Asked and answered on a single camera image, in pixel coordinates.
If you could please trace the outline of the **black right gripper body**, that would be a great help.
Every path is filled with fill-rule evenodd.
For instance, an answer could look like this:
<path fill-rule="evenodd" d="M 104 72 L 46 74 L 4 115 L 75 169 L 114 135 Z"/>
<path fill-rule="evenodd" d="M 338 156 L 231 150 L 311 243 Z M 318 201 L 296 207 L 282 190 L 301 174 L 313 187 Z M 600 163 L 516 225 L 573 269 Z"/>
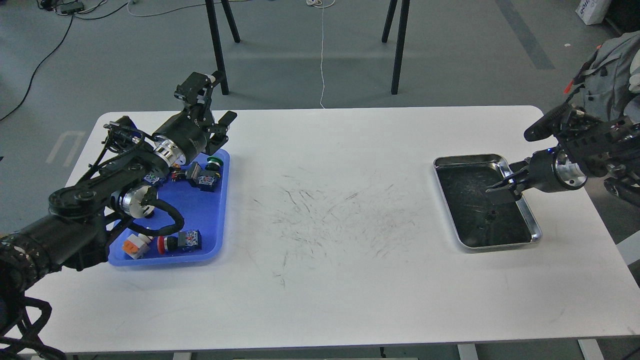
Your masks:
<path fill-rule="evenodd" d="M 562 149 L 544 149 L 534 152 L 522 161 L 512 162 L 512 173 L 528 169 L 528 181 L 525 191 L 537 189 L 544 193 L 577 191 L 588 181 L 576 162 L 572 162 Z"/>

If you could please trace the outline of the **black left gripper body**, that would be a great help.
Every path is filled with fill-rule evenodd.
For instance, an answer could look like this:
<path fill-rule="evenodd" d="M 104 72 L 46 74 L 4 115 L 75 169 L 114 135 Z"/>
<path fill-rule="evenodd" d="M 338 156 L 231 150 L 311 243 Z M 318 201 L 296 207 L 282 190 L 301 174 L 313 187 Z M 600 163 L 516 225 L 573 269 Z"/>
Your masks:
<path fill-rule="evenodd" d="M 163 123 L 153 134 L 153 153 L 167 166 L 185 165 L 199 154 L 214 155 L 229 140 L 217 136 L 217 121 L 210 108 L 185 108 Z"/>

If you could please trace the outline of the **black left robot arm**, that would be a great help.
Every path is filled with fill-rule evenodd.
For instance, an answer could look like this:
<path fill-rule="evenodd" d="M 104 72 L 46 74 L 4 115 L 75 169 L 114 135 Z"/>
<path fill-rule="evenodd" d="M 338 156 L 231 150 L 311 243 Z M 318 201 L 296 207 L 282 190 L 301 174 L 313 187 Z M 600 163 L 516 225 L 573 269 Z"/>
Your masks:
<path fill-rule="evenodd" d="M 126 115 L 107 123 L 102 152 L 78 182 L 50 194 L 48 215 L 1 238 L 3 360 L 18 360 L 25 349 L 45 360 L 66 358 L 39 338 L 52 307 L 26 296 L 37 281 L 63 267 L 82 271 L 106 262 L 110 244 L 126 229 L 152 237 L 182 230 L 183 215 L 144 178 L 166 178 L 178 161 L 214 155 L 228 142 L 237 114 L 215 120 L 211 111 L 214 88 L 224 82 L 223 71 L 194 71 L 174 92 L 183 110 L 151 134 Z"/>

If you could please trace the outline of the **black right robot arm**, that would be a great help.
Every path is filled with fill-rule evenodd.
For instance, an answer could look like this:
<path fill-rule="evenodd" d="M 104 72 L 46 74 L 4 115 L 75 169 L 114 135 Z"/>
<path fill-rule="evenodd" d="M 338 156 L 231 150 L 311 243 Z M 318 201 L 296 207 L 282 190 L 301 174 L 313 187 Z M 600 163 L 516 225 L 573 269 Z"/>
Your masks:
<path fill-rule="evenodd" d="M 511 173 L 485 189 L 498 205 L 518 201 L 524 191 L 577 191 L 603 178 L 608 193 L 639 205 L 639 125 L 628 116 L 601 120 L 581 107 L 558 105 L 523 136 L 528 142 L 554 137 L 557 145 L 510 164 Z"/>

